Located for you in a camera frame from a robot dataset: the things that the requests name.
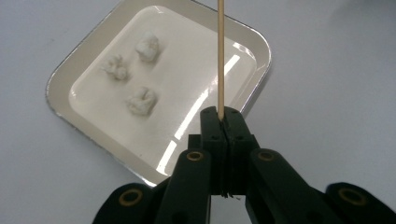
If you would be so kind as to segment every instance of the wooden stick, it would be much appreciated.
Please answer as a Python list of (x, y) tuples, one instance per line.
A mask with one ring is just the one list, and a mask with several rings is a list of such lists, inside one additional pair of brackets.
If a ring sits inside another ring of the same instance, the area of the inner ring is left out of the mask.
[(218, 0), (218, 116), (224, 119), (224, 0)]

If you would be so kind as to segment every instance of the white tray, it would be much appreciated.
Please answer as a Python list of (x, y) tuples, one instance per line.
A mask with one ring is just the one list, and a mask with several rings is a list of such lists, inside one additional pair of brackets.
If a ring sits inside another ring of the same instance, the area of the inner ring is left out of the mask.
[[(149, 183), (172, 174), (189, 133), (199, 133), (199, 111), (217, 104), (217, 13), (189, 0), (121, 2), (59, 65), (49, 80), (49, 105), (60, 117)], [(225, 104), (243, 111), (268, 71), (264, 37), (225, 20)], [(158, 36), (155, 63), (134, 46)], [(131, 78), (116, 81), (101, 69), (122, 55)], [(157, 95), (148, 116), (132, 114), (125, 99), (140, 86)]]

